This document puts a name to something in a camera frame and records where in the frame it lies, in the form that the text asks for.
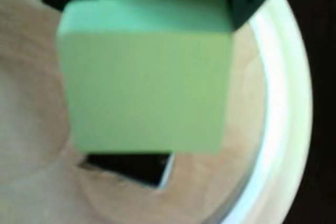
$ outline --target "bowl rim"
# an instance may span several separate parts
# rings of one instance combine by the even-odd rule
[[[300,185],[310,145],[309,64],[287,0],[266,0],[250,24],[266,75],[265,129],[251,176],[221,224],[282,223]]]

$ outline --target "black rectangular object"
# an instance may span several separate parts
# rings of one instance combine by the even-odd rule
[[[90,154],[86,163],[159,187],[171,154]]]

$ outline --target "green cube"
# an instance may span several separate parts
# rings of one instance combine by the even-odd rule
[[[219,149],[232,57],[225,0],[74,1],[57,46],[82,152]]]

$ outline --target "wooden surface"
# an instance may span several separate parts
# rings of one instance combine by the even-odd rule
[[[38,176],[49,186],[27,200],[34,202],[32,197],[42,193],[54,195],[54,209],[47,209],[50,214],[64,202],[82,202],[85,197],[93,212],[109,223],[213,223],[244,186],[263,132],[266,84],[250,27],[236,34],[221,152],[177,154],[166,190],[153,191],[111,174],[78,168],[81,156],[71,147],[59,168],[65,172],[55,177],[58,171],[47,168],[63,158],[60,153],[69,136],[54,49],[58,21],[59,13],[38,0],[0,0],[0,185],[20,179],[20,190],[37,190],[40,178],[35,173],[40,171]],[[25,189],[29,179],[35,183]],[[56,194],[50,185],[57,181],[62,193]],[[69,187],[72,183],[79,183],[80,189]]]

